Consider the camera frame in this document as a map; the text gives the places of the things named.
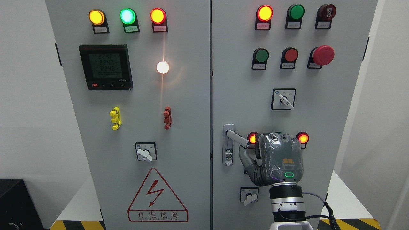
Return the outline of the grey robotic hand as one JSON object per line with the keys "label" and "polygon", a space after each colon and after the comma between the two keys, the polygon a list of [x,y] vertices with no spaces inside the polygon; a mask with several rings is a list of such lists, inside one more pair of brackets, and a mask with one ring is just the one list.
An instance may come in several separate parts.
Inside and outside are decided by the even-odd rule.
{"label": "grey robotic hand", "polygon": [[263,133],[258,138],[256,153],[260,153],[261,165],[250,157],[246,148],[239,148],[239,158],[254,185],[301,180],[303,159],[298,139],[289,134]]}

